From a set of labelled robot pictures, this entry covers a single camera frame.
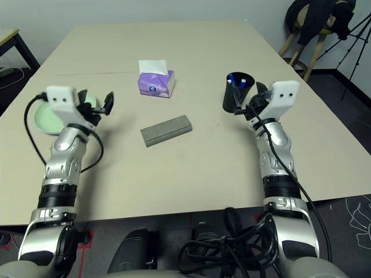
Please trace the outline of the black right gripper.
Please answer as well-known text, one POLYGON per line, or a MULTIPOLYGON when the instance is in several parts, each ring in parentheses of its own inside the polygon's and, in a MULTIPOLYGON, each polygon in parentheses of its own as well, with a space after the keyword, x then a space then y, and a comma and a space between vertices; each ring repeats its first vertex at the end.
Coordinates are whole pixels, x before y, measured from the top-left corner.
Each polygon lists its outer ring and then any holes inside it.
POLYGON ((245 109, 242 108, 241 94, 239 87, 231 83, 231 95, 232 95, 232 113, 234 115, 245 114, 246 120, 251 120, 259 115, 268 105, 268 101, 271 99, 272 91, 269 90, 265 84, 256 82, 257 95, 250 99, 250 102, 246 104, 245 109))

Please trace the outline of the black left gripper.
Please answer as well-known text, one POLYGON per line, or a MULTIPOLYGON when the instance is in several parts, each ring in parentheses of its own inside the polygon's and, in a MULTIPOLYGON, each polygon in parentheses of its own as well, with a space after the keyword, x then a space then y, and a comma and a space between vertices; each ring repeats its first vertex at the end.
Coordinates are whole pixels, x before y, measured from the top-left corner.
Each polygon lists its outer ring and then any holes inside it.
POLYGON ((88 91, 86 89, 78 92, 79 105, 77 106, 77 110, 86 121, 93 126, 97 126, 101 120, 100 114, 108 116, 111 113, 114 106, 114 92, 108 93, 103 106, 96 108, 93 108, 90 103, 86 102, 87 93, 88 91))

